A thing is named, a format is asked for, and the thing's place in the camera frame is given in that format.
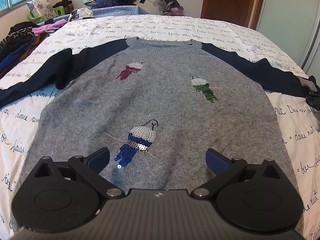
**floral pillow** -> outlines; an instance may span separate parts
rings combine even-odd
[[[46,21],[57,16],[49,0],[32,0],[27,5],[34,17],[42,15]]]

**sweater sleeve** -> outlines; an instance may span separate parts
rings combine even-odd
[[[285,72],[272,67],[266,58],[253,63],[240,57],[235,51],[225,51],[210,43],[202,43],[202,49],[233,66],[243,75],[260,84],[265,90],[303,98],[309,94],[309,89],[301,85],[297,76],[290,71]],[[313,76],[310,76],[308,80],[316,85]]]
[[[72,49],[62,50],[50,57],[27,81],[0,90],[0,107],[50,84],[55,84],[57,89],[63,89],[98,63],[127,48],[125,39],[122,39],[94,48],[86,48],[74,55],[72,55]]]

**white bed sheet with writing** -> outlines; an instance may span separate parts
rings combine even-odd
[[[108,41],[138,36],[147,40],[197,41],[236,51],[252,62],[267,58],[283,71],[307,77],[279,47],[262,34],[221,21],[154,15],[120,16],[67,23],[46,38],[24,61],[0,80],[8,88],[27,80],[53,54],[65,48],[79,53]],[[42,109],[59,96],[54,86],[32,93],[0,109],[0,238],[12,236],[10,206],[26,154],[36,134]],[[306,239],[318,238],[320,231],[320,125],[318,112],[303,98],[267,93],[278,117],[304,203]]]

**green sequin bird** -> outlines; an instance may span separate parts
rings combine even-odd
[[[190,77],[192,77],[191,84],[196,91],[202,91],[205,98],[207,98],[207,100],[211,103],[218,101],[218,99],[213,94],[213,91],[210,89],[207,80],[199,78],[197,75],[194,74],[191,74]]]

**brown wooden door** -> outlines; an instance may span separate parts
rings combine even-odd
[[[202,18],[245,26],[253,0],[204,0]]]

